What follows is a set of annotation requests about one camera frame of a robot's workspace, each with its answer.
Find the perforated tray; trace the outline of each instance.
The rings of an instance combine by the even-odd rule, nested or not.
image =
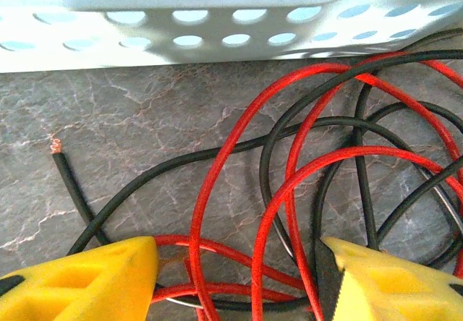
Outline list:
[[[463,0],[0,0],[0,72],[400,49]]]

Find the circular hole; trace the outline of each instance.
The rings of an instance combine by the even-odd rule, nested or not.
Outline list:
[[[371,30],[371,31],[368,31],[368,32],[364,32],[364,33],[360,33],[360,34],[357,34],[356,36],[353,37],[353,39],[366,39],[366,38],[369,38],[369,37],[373,37],[378,31],[376,30]]]
[[[174,39],[175,44],[184,48],[194,48],[199,46],[202,42],[203,39],[197,35],[183,35]]]
[[[122,25],[137,25],[145,19],[146,14],[145,12],[107,12],[106,16]]]
[[[247,24],[261,21],[267,9],[240,9],[233,13],[233,20],[236,23]]]
[[[54,23],[69,23],[77,19],[77,16],[71,12],[52,12],[43,14],[34,14],[34,18],[40,22],[52,25]]]
[[[386,17],[396,17],[400,16],[403,14],[406,14],[408,12],[411,12],[414,8],[418,7],[418,4],[411,4],[411,5],[406,5],[404,7],[399,7],[391,10],[388,12],[385,16]]]
[[[455,3],[455,4],[446,5],[444,7],[441,7],[439,9],[434,10],[433,12],[430,12],[428,15],[429,16],[439,16],[439,15],[448,14],[450,12],[454,12],[454,11],[460,9],[462,6],[463,6],[463,4],[461,4],[461,3]]]
[[[142,50],[146,49],[151,44],[151,40],[143,37],[130,37],[125,38],[119,43],[120,46],[125,48],[140,48]]]
[[[87,39],[75,39],[75,40],[68,40],[63,43],[65,48],[73,51],[84,51],[88,48],[91,48],[95,43],[91,40]]]
[[[403,30],[401,32],[397,32],[397,33],[394,33],[393,35],[391,35],[390,38],[401,38],[401,37],[405,37],[409,34],[412,34],[414,31],[416,30]]]
[[[294,33],[281,33],[270,37],[268,43],[272,46],[284,45],[290,43],[294,38],[296,38]]]
[[[198,25],[208,18],[207,10],[176,10],[172,12],[175,22],[184,25]]]
[[[357,5],[355,7],[344,10],[341,14],[338,15],[338,17],[342,19],[348,19],[349,17],[354,17],[357,15],[363,14],[364,12],[369,10],[369,8],[370,8],[369,4]]]
[[[5,41],[0,43],[0,46],[9,51],[27,51],[35,48],[34,44],[22,41]]]
[[[328,40],[334,38],[338,33],[336,32],[329,32],[329,33],[324,33],[324,34],[319,34],[316,35],[315,37],[312,38],[313,41],[323,41],[323,40]]]
[[[233,34],[229,35],[228,37],[225,37],[222,39],[222,43],[225,46],[231,46],[231,47],[236,47],[236,46],[243,46],[246,44],[251,37],[247,34]]]
[[[307,58],[307,52],[288,53],[286,55],[272,57],[272,59],[305,59],[305,58]]]
[[[321,10],[321,7],[297,8],[290,12],[286,18],[293,23],[306,22],[312,19]]]

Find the stripped wire end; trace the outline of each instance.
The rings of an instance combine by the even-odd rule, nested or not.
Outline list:
[[[61,153],[61,140],[56,138],[51,138],[51,153]]]

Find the gray marble surface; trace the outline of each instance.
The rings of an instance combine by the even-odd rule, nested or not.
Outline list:
[[[66,254],[83,230],[50,155],[50,134],[61,139],[64,152],[95,210],[127,182],[168,158],[220,145],[251,100],[280,76],[315,60],[196,64],[169,67],[76,70],[0,74],[0,276]],[[447,64],[463,71],[463,62]],[[387,69],[385,79],[412,94],[444,106],[463,117],[460,89],[422,65]],[[243,139],[268,132],[279,116],[302,94],[328,79],[318,75],[288,87],[272,98],[246,130]],[[360,89],[350,82],[323,112],[351,115]],[[372,112],[394,99],[374,90]],[[446,164],[439,137],[408,111],[381,121],[418,153]],[[310,133],[300,164],[328,152],[344,139],[348,128],[330,127]],[[457,143],[460,133],[451,127]],[[365,135],[368,144],[385,142]],[[273,156],[273,189],[281,184],[291,139],[279,142]],[[230,157],[211,196],[203,236],[252,254],[262,201],[258,189],[260,149]],[[422,179],[413,167],[393,158],[367,158],[378,223]],[[187,234],[197,192],[210,161],[199,162],[158,177],[138,190],[106,225],[120,240],[137,235]],[[310,201],[320,174],[298,189],[302,238],[310,233]],[[324,210],[325,235],[365,242],[354,164],[348,161],[332,184]],[[383,243],[392,254],[421,260],[449,240],[449,224],[433,197],[420,200]],[[186,282],[185,249],[162,248],[158,281]],[[250,271],[215,254],[203,255],[211,281],[249,283]],[[291,274],[297,271],[274,233],[266,263]],[[276,283],[268,286],[281,288]],[[224,320],[248,320],[249,314],[222,313]],[[298,310],[269,314],[267,320],[307,320]],[[195,320],[193,310],[162,302],[149,320]]]

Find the cable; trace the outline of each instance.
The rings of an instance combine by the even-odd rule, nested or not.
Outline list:
[[[206,283],[206,288],[210,294],[238,294],[249,296],[251,294],[250,286],[240,285],[238,283]],[[196,287],[193,283],[184,283],[172,287],[166,287],[154,293],[151,303],[162,301],[167,298],[175,298],[185,295],[196,294]],[[282,294],[272,290],[263,290],[263,299],[269,301],[293,301],[294,297]]]
[[[187,258],[184,258],[184,259],[183,259],[183,263],[184,263],[184,266],[185,266],[185,270],[187,271],[188,278],[190,279],[190,283],[192,283],[192,282],[193,282],[193,277],[192,277],[192,275],[191,275],[191,264],[190,264],[190,260],[187,259]],[[155,295],[158,295],[158,294],[156,293],[156,291],[159,292],[159,290],[155,290],[155,291],[154,291],[153,297],[154,297]],[[151,299],[151,304],[152,304],[152,303],[156,303],[156,302],[157,302],[157,301],[156,301],[154,298]],[[197,318],[197,321],[208,321],[208,317],[206,316],[206,314],[204,313],[204,310],[203,310],[202,308],[196,308],[195,311],[196,311],[196,318]]]
[[[416,58],[417,60],[421,60],[422,57],[425,57],[426,55],[422,55],[421,53],[418,54],[419,55],[419,58]],[[390,60],[391,60],[391,55],[381,55],[381,57],[383,58],[386,58],[386,57],[389,57],[389,63],[390,63]],[[396,57],[401,57],[400,59],[400,62],[404,62],[404,61],[412,61],[414,58],[408,58],[408,59],[405,59],[403,60],[404,56],[393,56],[392,58],[395,59]],[[379,61],[377,61],[375,64],[383,64],[385,61],[385,59],[381,59]],[[452,81],[460,81],[459,79],[459,75],[456,74],[453,70],[439,64],[439,63],[434,63],[433,65],[435,65],[435,69],[438,70],[438,71],[441,71],[441,67],[443,67],[449,77],[449,79],[451,79]],[[293,79],[293,80],[290,80],[288,81],[288,83],[291,83],[291,82],[294,82],[294,81],[297,81],[298,79]],[[270,199],[272,197],[272,192],[271,192],[271,188],[270,188],[270,179],[269,179],[269,170],[270,170],[270,159],[271,159],[271,151],[273,150],[273,147],[275,145],[275,139],[274,139],[274,136],[275,134],[278,134],[278,132],[284,127],[286,126],[286,124],[289,123],[290,120],[292,120],[294,118],[295,115],[297,115],[303,108],[304,106],[307,104],[310,104],[311,101],[315,100],[317,97],[318,97],[318,94],[317,93],[314,93],[317,89],[315,89],[314,91],[312,91],[311,93],[309,93],[308,95],[304,96],[301,100],[304,101],[303,104],[301,104],[301,100],[299,100],[296,104],[294,104],[288,111],[286,111],[286,113],[277,121],[277,123],[273,126],[271,132],[269,133],[268,135],[268,138],[267,138],[267,142],[264,144],[264,148],[262,150],[262,153],[261,153],[261,156],[260,156],[260,165],[259,165],[259,183],[260,183],[260,191],[261,191],[261,194],[262,194],[262,198],[263,198],[263,201],[264,201],[264,204],[267,205],[269,202],[270,202]],[[327,86],[325,86],[323,88],[323,90],[326,90],[328,91],[329,88]],[[275,218],[275,223],[274,223],[274,226],[276,227],[277,231],[280,231],[282,232],[281,235],[279,235],[280,238],[284,237],[284,226],[281,222],[281,220],[279,219],[279,217],[277,216]],[[290,246],[289,243],[285,243],[285,248],[286,248],[286,251],[288,252],[288,254],[290,256],[292,256],[292,252],[290,252],[287,248]]]
[[[452,39],[455,37],[461,37],[463,35],[463,28],[453,28],[451,30],[442,30],[441,32],[437,32],[418,41],[415,41],[413,44],[410,44],[402,49],[402,51],[413,51],[417,48],[422,48],[431,43],[435,43],[436,41]]]
[[[383,240],[386,234],[392,229],[392,226],[401,218],[403,214],[415,203],[421,196],[423,196],[427,191],[432,189],[435,185],[440,184],[450,175],[456,173],[463,166],[463,158],[459,158],[453,163],[449,164],[439,175],[432,176],[430,179],[426,180],[421,186],[419,186],[415,191],[409,194],[398,207],[387,217],[384,223],[378,230],[378,239]],[[463,234],[463,223],[462,219],[459,217],[459,214],[453,207],[450,207],[450,214],[454,219],[459,231]]]
[[[371,73],[373,76],[379,74],[376,69]],[[358,119],[365,118],[368,95],[372,85],[364,84],[360,91],[357,105],[355,106],[354,117]],[[360,129],[352,130],[352,146],[363,145],[363,131]],[[367,246],[370,249],[379,251],[379,240],[376,234],[375,213],[373,211],[373,201],[371,200],[370,183],[368,182],[367,164],[365,157],[358,156],[355,158],[355,167],[357,168],[357,180],[359,183],[360,199],[362,201],[363,215],[365,216],[365,232],[367,234]]]
[[[76,181],[74,173],[72,172],[72,168],[67,162],[66,155],[61,152],[61,142],[59,139],[52,139],[51,151],[51,156],[53,157],[53,161],[55,162],[59,174],[63,179],[64,185],[66,186],[66,189],[69,192],[69,196],[71,196],[71,199],[77,211],[79,212],[80,217],[88,226],[88,224],[95,217],[95,214],[93,214],[93,211],[87,204],[87,200],[85,200],[85,196],[82,193],[82,190]],[[96,231],[95,236],[101,245],[111,243],[103,229],[99,229],[98,231]]]
[[[252,319],[262,320],[263,309],[262,309],[262,266],[263,256],[266,248],[266,242],[268,232],[270,231],[273,217],[278,212],[280,204],[286,199],[288,194],[294,190],[294,188],[309,175],[316,171],[324,168],[331,163],[344,160],[346,158],[356,157],[358,155],[388,155],[396,158],[403,158],[413,163],[420,164],[421,166],[431,170],[433,173],[440,173],[443,169],[437,164],[419,155],[415,155],[409,151],[399,150],[392,147],[385,146],[368,146],[368,147],[347,147],[344,149],[336,150],[332,153],[327,153],[315,160],[312,160],[307,165],[296,171],[291,178],[287,179],[279,190],[273,196],[271,202],[262,217],[259,225],[258,233],[256,235],[254,252],[252,255],[252,268],[251,268],[251,279],[252,279]],[[463,186],[453,177],[447,178],[446,182],[449,186],[457,193],[459,199],[463,200]],[[314,304],[312,304],[315,316],[317,317]]]
[[[190,238],[188,236],[181,235],[165,235],[165,236],[155,236],[156,245],[162,247],[165,245],[177,245],[182,247],[188,247],[190,245]],[[232,249],[226,245],[218,243],[216,241],[201,239],[200,248],[208,250],[210,252],[215,252],[222,256],[229,258],[235,262],[238,262],[245,267],[251,268],[252,258],[242,254],[241,252]],[[304,290],[304,284],[301,280],[293,278],[287,274],[279,272],[269,266],[264,265],[263,274],[269,278],[274,279],[280,283],[284,283],[288,286],[297,288],[299,290]]]
[[[327,127],[331,125],[342,125],[342,126],[353,126],[353,127],[361,127],[366,130],[370,130],[371,132],[375,132],[376,134],[381,135],[385,139],[389,140],[392,144],[395,144],[395,146],[400,147],[400,148],[407,148],[405,143],[397,137],[394,133],[388,131],[387,129],[378,126],[376,124],[371,124],[369,122],[363,121],[363,120],[358,120],[352,117],[343,117],[343,116],[335,116],[335,117],[327,117],[327,118],[321,118],[317,119],[313,125],[314,128],[316,127]],[[288,127],[285,131],[285,134],[294,134],[296,131],[296,128],[299,128],[300,124],[295,124],[294,126]],[[263,137],[256,138],[254,140],[251,140],[254,142],[253,144],[258,144],[259,142],[263,141]],[[243,142],[241,143],[240,147],[245,146],[246,148],[252,146],[249,142]],[[197,161],[197,158],[199,157],[204,157],[204,153],[199,152],[199,153],[192,153],[190,155],[190,160],[193,163]],[[208,249],[210,251],[218,252],[219,254],[223,254],[224,256],[231,258],[233,260],[236,260],[237,262],[240,262],[243,265],[246,265],[250,267],[250,257],[247,257],[240,252],[237,252],[236,250],[233,250],[231,248],[228,248],[224,245],[221,245],[219,243],[215,243],[213,241],[209,241],[206,239],[201,239],[201,249]],[[175,245],[182,245],[182,246],[187,246],[189,244],[189,239],[187,236],[157,236],[156,237],[156,243],[158,246],[163,246],[163,245],[169,245],[169,244],[175,244]],[[281,274],[278,271],[273,270],[274,274]],[[275,277],[276,280],[283,282],[280,277]],[[294,282],[294,284],[289,284],[290,286],[300,288],[301,285],[299,283]],[[157,284],[157,288],[164,288],[164,286]],[[177,299],[175,302],[178,302],[180,304],[187,305],[189,307],[201,307],[199,301],[196,298],[190,298],[185,297],[184,299]],[[301,298],[297,301],[292,301],[292,302],[285,302],[285,303],[265,303],[264,304],[264,310],[268,312],[282,312],[282,311],[288,311],[290,309],[294,309],[297,307],[300,307],[302,305],[308,304],[307,298]],[[216,306],[217,309],[227,309],[227,310],[235,310],[235,311],[250,311],[250,303],[245,303],[245,302],[233,302],[233,301],[222,301],[222,300],[214,300],[214,305]]]
[[[247,107],[247,109],[242,114],[242,116],[239,118],[237,124],[235,125],[235,127],[231,131],[231,133],[230,133],[229,137],[227,138],[224,146],[221,148],[221,150],[218,153],[216,159],[214,160],[211,168],[209,169],[208,174],[205,177],[205,180],[203,182],[203,185],[202,185],[202,187],[200,189],[200,192],[199,192],[199,195],[197,197],[197,202],[196,202],[195,209],[193,210],[192,223],[191,223],[191,227],[190,227],[190,260],[191,260],[191,266],[192,266],[192,276],[193,276],[193,280],[195,282],[195,285],[197,287],[198,297],[201,300],[201,304],[204,307],[205,313],[207,314],[207,316],[208,316],[208,318],[210,320],[212,320],[212,321],[219,320],[219,316],[218,316],[217,311],[215,310],[215,308],[213,306],[212,299],[208,295],[207,289],[205,288],[205,279],[204,279],[203,269],[201,267],[201,262],[200,262],[200,243],[199,243],[199,241],[200,241],[200,232],[201,232],[201,225],[202,225],[202,222],[203,222],[203,216],[204,216],[205,208],[206,208],[206,205],[207,205],[207,202],[208,202],[208,198],[209,198],[209,196],[211,194],[213,185],[215,184],[215,182],[217,180],[218,174],[220,173],[220,171],[222,169],[222,166],[225,164],[226,159],[228,158],[230,152],[233,150],[233,147],[237,143],[237,140],[239,139],[241,133],[244,131],[245,127],[247,126],[247,124],[249,123],[251,118],[257,113],[259,108],[270,97],[272,97],[275,93],[277,93],[281,89],[285,88],[287,85],[289,85],[289,84],[291,84],[291,83],[293,83],[293,82],[295,82],[297,80],[300,80],[300,79],[302,79],[304,77],[308,77],[310,75],[319,74],[319,73],[323,73],[323,72],[344,72],[344,73],[342,73],[342,74],[340,74],[340,75],[338,75],[337,77],[334,78],[334,79],[336,79],[336,78],[342,79],[343,77],[346,77],[346,74],[353,73],[353,76],[355,76],[357,79],[365,81],[367,83],[370,83],[371,85],[375,85],[376,87],[381,87],[387,93],[393,95],[394,97],[397,97],[398,99],[400,99],[402,101],[408,101],[409,105],[414,110],[419,112],[424,118],[426,118],[430,122],[430,124],[432,124],[434,126],[436,131],[440,134],[443,141],[445,142],[449,152],[452,155],[452,158],[455,158],[455,157],[459,156],[458,147],[455,145],[455,142],[453,141],[451,135],[448,133],[446,128],[440,123],[439,120],[437,120],[429,111],[427,111],[424,107],[422,107],[418,102],[413,100],[408,95],[405,95],[404,93],[402,93],[401,91],[399,91],[395,87],[392,87],[389,84],[387,84],[386,82],[384,82],[384,81],[382,81],[380,79],[377,79],[377,78],[375,78],[375,77],[373,77],[373,76],[371,76],[369,74],[363,74],[363,72],[359,71],[359,69],[364,70],[363,68],[366,68],[365,72],[368,72],[370,70],[374,70],[377,67],[372,68],[372,65],[376,65],[378,62],[381,62],[382,64],[387,65],[387,64],[397,64],[397,63],[400,64],[400,60],[402,60],[402,62],[404,62],[405,59],[407,61],[410,61],[410,59],[413,59],[413,60],[418,59],[418,60],[425,61],[425,60],[427,60],[427,57],[429,57],[430,54],[432,54],[432,52],[427,53],[426,55],[416,53],[416,54],[413,55],[414,57],[411,57],[411,55],[404,55],[404,56],[391,56],[391,55],[389,55],[390,58],[388,58],[388,59],[381,59],[380,61],[373,61],[373,62],[370,62],[370,63],[365,64],[365,65],[360,65],[360,66],[358,66],[358,67],[356,67],[354,69],[350,69],[350,67],[348,67],[348,66],[342,66],[342,65],[339,65],[339,64],[319,64],[319,65],[315,65],[315,66],[308,66],[308,67],[305,67],[305,68],[301,68],[301,69],[298,69],[295,72],[289,73],[288,75],[282,77],[280,80],[277,80],[272,85],[267,87]],[[458,54],[458,51],[447,51],[446,54],[449,55],[450,58],[454,58]],[[444,72],[451,80],[453,80],[453,81],[455,81],[457,83],[460,82],[463,85],[463,80],[459,77],[458,74],[453,72],[451,69],[448,69],[444,65],[438,64],[438,63],[435,64],[435,68],[439,72]],[[331,88],[340,85],[343,82],[343,81],[339,81],[338,83],[333,84],[332,86],[328,87],[327,84],[330,83],[330,81],[332,81],[332,80],[329,80],[324,85],[321,85],[320,87],[317,87],[316,89],[314,89],[314,91],[312,92],[312,93],[315,93],[315,95],[316,95],[314,97],[314,99],[317,98],[319,95],[322,95],[322,94],[328,92]],[[304,106],[300,106],[300,110],[302,110],[305,107],[305,104],[306,104],[305,100],[307,98],[312,98],[312,97],[310,95],[308,95],[308,97],[307,96],[303,97],[302,101],[299,100],[294,106],[292,106],[292,108],[295,108],[295,106],[297,108],[298,103],[304,103]],[[292,119],[294,117],[294,116],[291,116],[291,115],[296,111],[293,110],[294,111],[293,112],[292,108],[289,109],[279,119],[279,121],[276,123],[276,126],[273,127],[273,129],[271,130],[271,133],[269,135],[269,138],[267,139],[267,142],[264,145],[264,149],[268,146],[268,142],[271,140],[272,136],[274,136],[274,137],[278,136],[278,133],[275,134],[275,128],[277,128],[278,131],[280,132],[284,128],[284,126],[286,126],[286,124],[288,123],[285,120],[288,119],[288,118]],[[281,124],[281,122],[284,122],[284,126],[279,127],[279,123]],[[313,282],[313,280],[311,278],[310,272],[308,271],[309,268],[308,268],[306,260],[302,259],[302,256],[304,256],[302,254],[303,253],[303,248],[302,248],[302,243],[301,243],[300,238],[299,238],[300,234],[297,231],[297,221],[295,219],[295,212],[294,211],[292,211],[292,215],[293,215],[292,216],[293,219],[288,218],[290,237],[291,238],[293,238],[293,237],[297,238],[297,240],[292,241],[292,246],[293,246],[294,253],[295,253],[295,256],[296,256],[296,259],[297,259],[298,267],[301,270],[302,279],[304,281],[304,284],[305,284],[305,287],[306,287],[306,292],[307,292],[307,295],[309,297],[310,303],[312,305],[315,317],[317,318],[317,320],[322,320],[323,315],[322,315],[321,308],[320,308],[320,305],[319,305],[319,302],[318,302],[317,294],[315,292],[314,282]],[[290,226],[291,223],[296,223],[295,228],[292,228]]]
[[[431,104],[428,102],[423,102],[420,101],[420,103],[427,108],[429,111],[438,114],[439,116],[442,116],[446,120],[450,121],[462,134],[463,134],[463,120],[461,120],[457,115],[453,114],[452,112],[446,110],[445,108],[442,108],[440,106],[437,106],[436,104]],[[371,114],[368,118],[367,121],[369,122],[377,122],[383,117],[392,114],[396,111],[403,110],[408,108],[405,104],[403,103],[394,103],[389,106],[385,106],[384,108],[379,109],[375,113]],[[360,130],[361,134],[365,133],[365,130],[361,129]],[[351,141],[347,140],[345,144],[342,145],[342,147],[347,147],[351,146]],[[400,147],[403,150],[410,150],[408,146],[402,146]],[[315,196],[314,196],[314,201],[313,201],[313,215],[312,215],[312,238],[313,240],[320,238],[321,237],[321,221],[322,221],[322,212],[323,212],[323,204],[325,202],[326,194],[328,192],[329,185],[333,181],[334,175],[339,169],[339,166],[341,165],[342,161],[336,162],[331,164],[327,169],[324,175],[322,176],[322,179],[320,180],[320,183],[318,185],[318,188],[316,190]],[[445,190],[442,189],[442,187],[439,187],[439,192],[443,195],[445,201],[444,204],[446,207],[452,207],[453,205],[451,204],[451,200],[449,196],[446,194]],[[433,267],[433,268],[439,268],[445,263],[447,263],[453,256],[456,255],[456,252],[461,248],[461,243],[457,245],[457,243],[452,244],[448,248],[448,251],[445,251],[441,256],[437,257],[431,262],[425,263],[426,265]],[[314,257],[315,257],[315,252],[312,251],[310,258],[311,265],[315,267],[315,262],[314,262]]]

